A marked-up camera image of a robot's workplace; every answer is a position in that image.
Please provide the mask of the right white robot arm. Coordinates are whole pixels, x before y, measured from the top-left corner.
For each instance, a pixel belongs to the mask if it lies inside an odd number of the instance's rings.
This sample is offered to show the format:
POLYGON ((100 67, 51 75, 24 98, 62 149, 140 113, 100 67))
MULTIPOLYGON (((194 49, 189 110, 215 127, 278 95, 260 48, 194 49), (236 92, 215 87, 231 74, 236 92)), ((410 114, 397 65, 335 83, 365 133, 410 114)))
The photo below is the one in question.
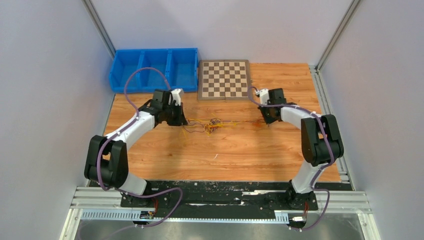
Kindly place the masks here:
POLYGON ((301 131, 304 158, 296 176, 289 181, 284 201, 292 209, 312 199, 315 184, 324 170, 344 154, 336 117, 317 114, 293 102, 287 102, 282 88, 255 90, 258 109, 266 124, 290 123, 301 131))

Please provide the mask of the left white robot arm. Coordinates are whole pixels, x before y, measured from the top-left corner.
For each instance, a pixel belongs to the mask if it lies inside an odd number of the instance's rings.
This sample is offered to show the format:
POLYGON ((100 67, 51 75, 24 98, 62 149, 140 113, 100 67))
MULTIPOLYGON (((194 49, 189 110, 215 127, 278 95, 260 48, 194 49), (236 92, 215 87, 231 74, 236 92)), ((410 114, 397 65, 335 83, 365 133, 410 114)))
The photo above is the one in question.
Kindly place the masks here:
POLYGON ((84 177, 96 181, 105 189, 114 188, 133 196, 140 207, 153 201, 147 190, 148 182, 129 171, 128 151, 147 132, 158 124, 181 127, 188 124, 183 110, 181 88, 154 91, 153 96, 124 125, 105 135, 90 139, 84 167, 84 177))

